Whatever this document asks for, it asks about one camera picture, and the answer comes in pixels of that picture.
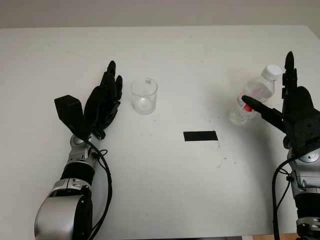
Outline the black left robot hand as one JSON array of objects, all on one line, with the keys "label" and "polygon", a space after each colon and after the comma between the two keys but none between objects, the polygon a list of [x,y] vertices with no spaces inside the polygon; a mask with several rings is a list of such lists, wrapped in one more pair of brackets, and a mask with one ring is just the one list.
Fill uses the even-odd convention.
[{"label": "black left robot hand", "polygon": [[112,123],[121,104],[123,78],[116,76],[116,63],[110,61],[84,108],[85,122],[90,132],[99,140],[106,137],[105,129]]}]

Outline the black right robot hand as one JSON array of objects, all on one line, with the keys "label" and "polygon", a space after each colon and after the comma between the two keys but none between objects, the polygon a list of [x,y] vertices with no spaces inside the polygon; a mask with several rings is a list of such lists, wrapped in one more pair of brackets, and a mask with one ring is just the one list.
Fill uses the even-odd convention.
[{"label": "black right robot hand", "polygon": [[287,53],[282,75],[282,111],[270,108],[251,96],[241,99],[262,119],[285,134],[285,140],[296,154],[306,154],[320,148],[320,111],[315,109],[309,91],[298,86],[294,55]]}]

